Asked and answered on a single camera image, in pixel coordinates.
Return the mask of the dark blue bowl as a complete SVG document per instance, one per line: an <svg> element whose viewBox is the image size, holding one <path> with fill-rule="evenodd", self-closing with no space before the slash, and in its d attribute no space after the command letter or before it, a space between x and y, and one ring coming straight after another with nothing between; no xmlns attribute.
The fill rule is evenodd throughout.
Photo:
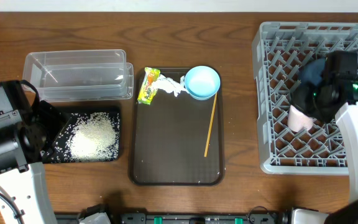
<svg viewBox="0 0 358 224"><path fill-rule="evenodd" d="M325 63L326 60L320 58L302 67L298 75L298 79L301 82L300 85L318 86L323 80L321 75L324 71Z"/></svg>

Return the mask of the pink plastic cup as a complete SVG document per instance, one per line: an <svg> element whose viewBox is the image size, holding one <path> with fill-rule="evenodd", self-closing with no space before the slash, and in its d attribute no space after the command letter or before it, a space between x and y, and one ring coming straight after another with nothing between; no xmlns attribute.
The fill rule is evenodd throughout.
<svg viewBox="0 0 358 224"><path fill-rule="evenodd" d="M313 119L291 105L288 112L287 125L294 132L299 132L303 129L309 131L313 127Z"/></svg>

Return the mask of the wooden chopstick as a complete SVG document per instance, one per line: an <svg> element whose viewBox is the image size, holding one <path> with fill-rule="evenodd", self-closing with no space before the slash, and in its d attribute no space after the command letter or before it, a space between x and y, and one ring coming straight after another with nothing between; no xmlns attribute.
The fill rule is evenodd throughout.
<svg viewBox="0 0 358 224"><path fill-rule="evenodd" d="M211 110L211 117L210 117L209 127L208 127L208 134L207 134L207 138L206 138L206 145L205 145L205 149L204 149L204 157L208 156L209 142L210 142L211 131L212 131L212 127L213 127L214 114L215 114L215 110L216 110L216 101L217 101L217 93L214 95L213 107Z"/></svg>

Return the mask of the light blue small bowl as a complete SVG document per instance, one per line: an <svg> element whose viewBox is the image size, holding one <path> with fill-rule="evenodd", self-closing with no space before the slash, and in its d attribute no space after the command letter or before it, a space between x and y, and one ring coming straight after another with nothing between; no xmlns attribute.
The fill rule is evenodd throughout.
<svg viewBox="0 0 358 224"><path fill-rule="evenodd" d="M187 92L196 100L208 100L221 86L221 78L215 69L207 66L191 68L184 76Z"/></svg>

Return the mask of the white tissue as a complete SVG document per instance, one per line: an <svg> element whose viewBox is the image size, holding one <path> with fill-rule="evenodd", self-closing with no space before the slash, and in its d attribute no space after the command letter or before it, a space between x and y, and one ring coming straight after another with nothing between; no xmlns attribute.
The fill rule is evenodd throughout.
<svg viewBox="0 0 358 224"><path fill-rule="evenodd" d="M154 90L164 90L167 93L173 93L177 97L181 92L188 93L188 90L185 88L185 77L182 76L179 82L176 82L172 78L165 77L160 75L156 81L151 85Z"/></svg>

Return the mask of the yellow green snack wrapper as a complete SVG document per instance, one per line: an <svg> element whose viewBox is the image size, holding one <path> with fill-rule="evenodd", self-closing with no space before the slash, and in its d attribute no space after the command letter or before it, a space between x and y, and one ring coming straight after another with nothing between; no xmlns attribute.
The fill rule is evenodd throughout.
<svg viewBox="0 0 358 224"><path fill-rule="evenodd" d="M157 89L152 87L152 84L159 78L160 70L157 68L144 68L145 75L140 86L137 102L141 104L150 105L153 97L157 93Z"/></svg>

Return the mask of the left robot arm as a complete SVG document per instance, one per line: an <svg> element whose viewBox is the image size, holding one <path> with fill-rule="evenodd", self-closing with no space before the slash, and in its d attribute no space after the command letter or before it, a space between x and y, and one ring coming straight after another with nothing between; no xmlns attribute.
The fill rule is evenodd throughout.
<svg viewBox="0 0 358 224"><path fill-rule="evenodd" d="M44 162L68 115L36 96L26 80L0 82L0 213L5 223L56 223Z"/></svg>

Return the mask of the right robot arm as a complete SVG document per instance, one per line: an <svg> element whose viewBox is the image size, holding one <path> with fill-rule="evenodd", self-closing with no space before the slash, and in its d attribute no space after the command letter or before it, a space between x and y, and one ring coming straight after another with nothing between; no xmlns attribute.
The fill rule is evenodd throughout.
<svg viewBox="0 0 358 224"><path fill-rule="evenodd" d="M335 120L342 136L349 171L349 203L327 214L305 208L291 212L290 223L358 223L358 82L330 78L302 78L291 96L288 125L301 118L316 118L325 123Z"/></svg>

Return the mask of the grey dishwasher rack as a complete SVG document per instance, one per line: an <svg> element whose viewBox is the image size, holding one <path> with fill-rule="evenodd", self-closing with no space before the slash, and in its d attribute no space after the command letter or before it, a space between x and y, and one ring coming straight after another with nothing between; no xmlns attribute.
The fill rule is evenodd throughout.
<svg viewBox="0 0 358 224"><path fill-rule="evenodd" d="M291 92L309 62L335 50L358 50L358 23L263 22L252 42L259 116L260 168L267 174L347 175L342 136L334 121L309 131L287 126Z"/></svg>

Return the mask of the brown serving tray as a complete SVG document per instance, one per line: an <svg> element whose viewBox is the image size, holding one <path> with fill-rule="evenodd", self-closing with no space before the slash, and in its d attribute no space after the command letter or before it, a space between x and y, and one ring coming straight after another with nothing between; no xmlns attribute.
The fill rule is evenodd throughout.
<svg viewBox="0 0 358 224"><path fill-rule="evenodd" d="M204 149L214 97L200 101L158 90L150 105L134 107L129 177L137 185L220 183L225 174L222 96L217 94L209 142Z"/></svg>

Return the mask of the clear plastic bin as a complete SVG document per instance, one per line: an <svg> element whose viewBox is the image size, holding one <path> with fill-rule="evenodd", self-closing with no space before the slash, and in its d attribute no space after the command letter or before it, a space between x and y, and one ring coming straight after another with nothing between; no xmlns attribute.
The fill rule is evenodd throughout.
<svg viewBox="0 0 358 224"><path fill-rule="evenodd" d="M22 78L49 103L129 100L134 94L134 67L122 49L32 52Z"/></svg>

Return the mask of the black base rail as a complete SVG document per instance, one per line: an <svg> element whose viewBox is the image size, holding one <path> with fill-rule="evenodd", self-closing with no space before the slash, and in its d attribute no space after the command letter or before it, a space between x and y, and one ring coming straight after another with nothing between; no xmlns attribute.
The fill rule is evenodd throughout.
<svg viewBox="0 0 358 224"><path fill-rule="evenodd" d="M290 224L286 213L250 213L245 215L167 215L125 213L108 215L108 221L116 224Z"/></svg>

